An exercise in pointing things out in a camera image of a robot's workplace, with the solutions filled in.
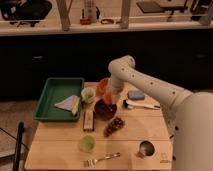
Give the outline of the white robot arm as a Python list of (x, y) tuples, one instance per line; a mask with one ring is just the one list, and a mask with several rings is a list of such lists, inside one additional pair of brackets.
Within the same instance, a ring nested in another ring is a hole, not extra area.
[(112, 60), (108, 70), (113, 94), (128, 82), (176, 115), (172, 171), (213, 171), (213, 93), (192, 92), (143, 74), (130, 55)]

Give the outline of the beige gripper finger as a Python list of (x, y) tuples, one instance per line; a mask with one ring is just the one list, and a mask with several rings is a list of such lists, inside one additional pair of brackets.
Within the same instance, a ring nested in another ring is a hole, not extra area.
[(112, 94), (111, 98), (112, 98), (112, 104), (117, 104), (120, 99), (120, 94)]

